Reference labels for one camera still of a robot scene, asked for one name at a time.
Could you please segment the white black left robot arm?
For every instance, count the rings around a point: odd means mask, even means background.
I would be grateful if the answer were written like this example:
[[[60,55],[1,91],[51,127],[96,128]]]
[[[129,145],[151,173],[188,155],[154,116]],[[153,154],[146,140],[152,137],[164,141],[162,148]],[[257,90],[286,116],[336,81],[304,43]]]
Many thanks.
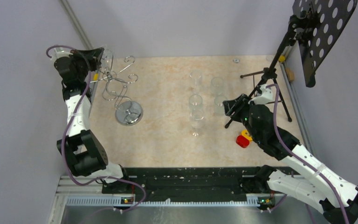
[[[104,147],[90,129],[90,83],[93,73],[101,67],[105,49],[79,50],[63,45],[51,49],[55,51],[50,58],[62,78],[62,95],[67,108],[67,124],[56,144],[68,176],[78,186],[98,182],[120,193],[127,192],[131,181],[125,169],[109,162]],[[95,177],[88,182],[76,179],[91,175]]]

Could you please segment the clear plain wine glass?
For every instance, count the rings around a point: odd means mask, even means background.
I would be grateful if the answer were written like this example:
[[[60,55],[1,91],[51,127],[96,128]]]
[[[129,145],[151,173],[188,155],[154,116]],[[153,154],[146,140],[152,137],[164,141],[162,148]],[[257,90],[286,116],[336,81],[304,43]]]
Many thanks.
[[[190,87],[194,94],[199,94],[202,86],[202,73],[200,70],[193,70],[190,72]]]

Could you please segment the aluminium corner frame post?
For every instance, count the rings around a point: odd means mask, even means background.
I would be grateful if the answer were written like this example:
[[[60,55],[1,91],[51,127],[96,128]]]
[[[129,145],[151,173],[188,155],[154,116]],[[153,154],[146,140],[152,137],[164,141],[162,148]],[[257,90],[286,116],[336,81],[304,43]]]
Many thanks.
[[[67,15],[69,22],[71,23],[72,27],[74,28],[75,33],[77,34],[80,41],[82,42],[82,45],[87,50],[93,49],[93,46],[92,46],[89,38],[87,37],[86,32],[84,31],[81,23],[79,22],[75,12],[73,11],[69,1],[68,0],[58,0],[58,2],[60,3],[65,14]]]

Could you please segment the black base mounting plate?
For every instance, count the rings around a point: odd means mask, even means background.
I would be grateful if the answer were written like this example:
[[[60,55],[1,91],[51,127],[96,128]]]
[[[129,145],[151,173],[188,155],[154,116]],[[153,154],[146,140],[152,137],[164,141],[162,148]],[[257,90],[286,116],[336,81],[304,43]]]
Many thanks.
[[[271,195],[265,167],[125,168],[131,183],[111,183],[104,194],[129,194],[145,202],[244,202],[250,194]]]

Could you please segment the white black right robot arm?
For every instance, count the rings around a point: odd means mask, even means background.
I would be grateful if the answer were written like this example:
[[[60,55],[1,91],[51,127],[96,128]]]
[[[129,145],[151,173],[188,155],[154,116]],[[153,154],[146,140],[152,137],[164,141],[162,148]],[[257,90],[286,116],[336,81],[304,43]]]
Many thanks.
[[[264,153],[298,172],[297,180],[264,165],[255,176],[260,192],[282,192],[323,214],[331,224],[353,224],[358,219],[358,185],[346,181],[313,156],[288,131],[276,124],[276,115],[265,105],[256,105],[241,94],[223,101],[225,115],[242,123]]]

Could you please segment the black tripod stand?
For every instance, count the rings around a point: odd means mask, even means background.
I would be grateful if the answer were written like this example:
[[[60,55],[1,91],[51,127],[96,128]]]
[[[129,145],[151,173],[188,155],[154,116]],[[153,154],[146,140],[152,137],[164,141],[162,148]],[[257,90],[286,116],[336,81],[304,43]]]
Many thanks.
[[[303,30],[306,30],[309,28],[317,28],[318,20],[318,14],[312,13],[311,11],[302,11],[300,13],[300,17],[297,17],[295,14],[290,17],[288,31],[286,32],[283,40],[281,41],[270,66],[268,68],[263,68],[263,70],[258,72],[240,75],[240,78],[244,78],[262,74],[261,80],[257,85],[254,86],[254,89],[250,93],[250,96],[254,95],[256,93],[257,88],[260,87],[262,84],[266,84],[269,79],[273,80],[273,82],[277,84],[277,74],[275,66],[278,63],[279,57],[282,55],[284,49],[287,46],[293,46],[295,42],[299,42],[302,40],[301,37],[296,37],[295,29],[302,28]]]

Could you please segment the black perforated stand plate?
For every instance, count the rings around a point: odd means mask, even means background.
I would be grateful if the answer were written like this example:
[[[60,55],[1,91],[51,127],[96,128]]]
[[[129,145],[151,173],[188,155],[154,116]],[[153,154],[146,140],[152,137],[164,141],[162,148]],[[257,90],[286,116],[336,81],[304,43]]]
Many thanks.
[[[357,0],[295,0],[293,14],[305,85],[316,84],[316,70],[322,64],[353,15]]]

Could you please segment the chrome wine glass rack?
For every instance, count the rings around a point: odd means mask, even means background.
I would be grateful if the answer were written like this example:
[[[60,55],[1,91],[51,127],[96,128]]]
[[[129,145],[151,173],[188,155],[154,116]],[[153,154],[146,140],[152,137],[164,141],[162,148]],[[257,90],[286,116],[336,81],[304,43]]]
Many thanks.
[[[115,73],[96,72],[92,83],[104,82],[105,86],[102,90],[102,98],[112,102],[115,109],[115,119],[123,126],[133,126],[137,124],[144,114],[142,106],[127,96],[128,87],[138,81],[138,75],[129,74],[127,79],[120,78],[119,74],[130,68],[135,63],[134,56],[124,58],[126,66]]]

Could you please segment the cut pattern stemmed glass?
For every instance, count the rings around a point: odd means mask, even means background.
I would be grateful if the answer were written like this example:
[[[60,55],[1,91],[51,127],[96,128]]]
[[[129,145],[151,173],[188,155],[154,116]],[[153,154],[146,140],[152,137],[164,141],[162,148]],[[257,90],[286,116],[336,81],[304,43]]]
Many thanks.
[[[218,95],[214,99],[214,114],[215,115],[224,115],[225,109],[223,102],[227,100],[227,98],[224,95]]]
[[[224,80],[221,77],[213,77],[210,83],[212,96],[222,95],[224,90]]]

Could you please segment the red toy block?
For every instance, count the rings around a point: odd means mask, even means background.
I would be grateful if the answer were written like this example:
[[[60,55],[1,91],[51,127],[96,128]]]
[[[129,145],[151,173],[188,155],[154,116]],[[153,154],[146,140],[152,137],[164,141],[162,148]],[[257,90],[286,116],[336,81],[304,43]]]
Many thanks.
[[[236,138],[236,144],[238,146],[240,146],[241,148],[247,148],[250,144],[250,141],[247,138],[245,138],[244,136],[239,135]]]

